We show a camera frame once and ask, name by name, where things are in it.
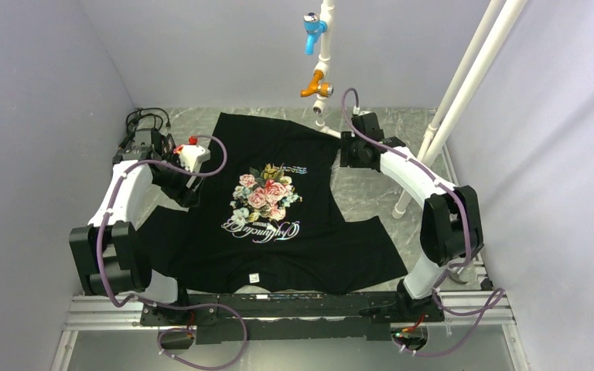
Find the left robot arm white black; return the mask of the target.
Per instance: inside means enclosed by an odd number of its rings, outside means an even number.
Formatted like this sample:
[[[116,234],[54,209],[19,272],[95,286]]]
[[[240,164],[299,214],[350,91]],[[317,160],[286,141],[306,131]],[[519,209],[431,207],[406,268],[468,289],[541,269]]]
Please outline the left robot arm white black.
[[[85,294],[108,295],[101,280],[106,277],[110,292],[122,301],[131,296],[162,302],[161,315],[174,325],[190,317],[192,305],[179,295],[177,280],[152,269],[135,219],[151,186],[158,186],[179,206],[196,205],[201,182],[196,173],[209,159],[210,151],[195,137],[177,145],[172,135],[156,128],[125,137],[113,157],[113,176],[97,212],[69,235]]]

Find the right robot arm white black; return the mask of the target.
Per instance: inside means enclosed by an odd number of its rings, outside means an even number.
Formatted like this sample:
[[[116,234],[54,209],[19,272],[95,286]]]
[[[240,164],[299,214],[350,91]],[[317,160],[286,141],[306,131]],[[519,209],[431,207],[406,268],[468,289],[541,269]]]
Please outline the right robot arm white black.
[[[399,138],[383,136],[373,112],[344,114],[341,134],[343,167],[372,168],[394,180],[422,209],[421,253],[395,300],[395,310],[413,321],[425,310],[424,298],[442,283],[444,274],[466,266],[483,244],[476,192],[444,180],[419,161]]]

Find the black floral print t-shirt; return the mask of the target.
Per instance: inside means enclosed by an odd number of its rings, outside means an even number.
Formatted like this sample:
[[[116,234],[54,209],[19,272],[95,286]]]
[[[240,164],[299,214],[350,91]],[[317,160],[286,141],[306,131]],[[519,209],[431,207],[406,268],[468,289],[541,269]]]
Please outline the black floral print t-shirt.
[[[157,206],[138,229],[152,268],[194,291],[346,294],[406,275],[378,217],[344,219],[330,188],[340,148],[292,121],[222,113],[197,206]]]

